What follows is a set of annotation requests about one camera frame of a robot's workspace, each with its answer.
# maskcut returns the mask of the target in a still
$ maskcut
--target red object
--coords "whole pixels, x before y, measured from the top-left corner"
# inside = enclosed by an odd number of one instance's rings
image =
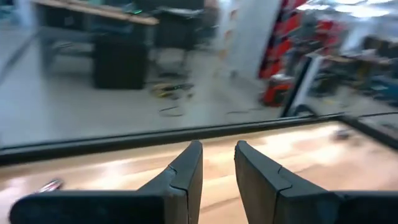
[[[284,102],[287,91],[292,87],[292,80],[289,78],[271,78],[268,89],[264,93],[263,103],[267,106],[281,106]]]

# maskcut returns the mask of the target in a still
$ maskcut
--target wooden surface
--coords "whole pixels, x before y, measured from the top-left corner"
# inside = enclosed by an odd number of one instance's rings
[[[234,175],[240,139],[296,174],[328,190],[397,190],[398,157],[358,133],[332,138],[338,123],[323,123],[202,141],[200,223],[247,223]],[[55,177],[66,189],[137,189],[161,172],[189,142],[71,157],[0,168],[0,224],[9,207]]]
[[[88,2],[78,0],[31,0],[36,4],[43,4],[46,6],[65,8],[72,11],[84,12],[96,16],[104,16],[133,23],[145,24],[153,26],[159,23],[154,17],[142,17],[137,15],[130,15],[122,12],[121,8],[113,6],[92,5]]]

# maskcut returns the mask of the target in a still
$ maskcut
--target black computer tower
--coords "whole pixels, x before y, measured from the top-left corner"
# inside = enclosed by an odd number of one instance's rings
[[[129,35],[94,36],[95,88],[140,90],[145,86],[149,49]]]

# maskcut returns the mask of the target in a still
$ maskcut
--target gray floor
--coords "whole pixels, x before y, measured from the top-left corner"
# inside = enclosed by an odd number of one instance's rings
[[[90,85],[88,58],[57,57],[52,71],[40,69],[36,42],[9,71],[0,87],[0,138],[3,145],[109,136],[174,128],[275,119],[278,108],[258,108],[261,85],[237,77],[215,78],[216,58],[197,52],[191,59],[191,99],[158,99],[142,91],[96,90]],[[180,52],[166,51],[163,64]],[[184,116],[169,118],[159,110],[178,103]],[[229,113],[247,111],[247,113]]]

